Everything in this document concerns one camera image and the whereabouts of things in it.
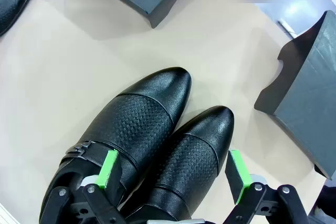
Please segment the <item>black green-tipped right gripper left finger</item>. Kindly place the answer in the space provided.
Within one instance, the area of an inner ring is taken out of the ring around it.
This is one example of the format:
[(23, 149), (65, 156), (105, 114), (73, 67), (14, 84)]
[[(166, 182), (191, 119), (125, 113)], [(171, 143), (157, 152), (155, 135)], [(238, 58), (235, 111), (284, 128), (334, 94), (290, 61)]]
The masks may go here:
[(117, 150), (107, 152), (94, 183), (54, 188), (43, 209), (43, 223), (126, 223), (117, 206), (122, 168)]

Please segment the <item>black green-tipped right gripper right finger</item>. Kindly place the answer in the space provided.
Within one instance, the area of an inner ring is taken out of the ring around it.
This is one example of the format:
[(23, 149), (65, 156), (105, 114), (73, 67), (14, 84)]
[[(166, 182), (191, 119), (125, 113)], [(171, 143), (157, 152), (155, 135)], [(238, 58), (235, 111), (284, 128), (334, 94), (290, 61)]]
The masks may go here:
[(253, 181), (238, 150), (228, 152), (225, 174), (235, 207), (224, 223), (250, 223), (255, 215), (268, 223), (309, 223), (296, 189), (289, 184), (272, 189)]

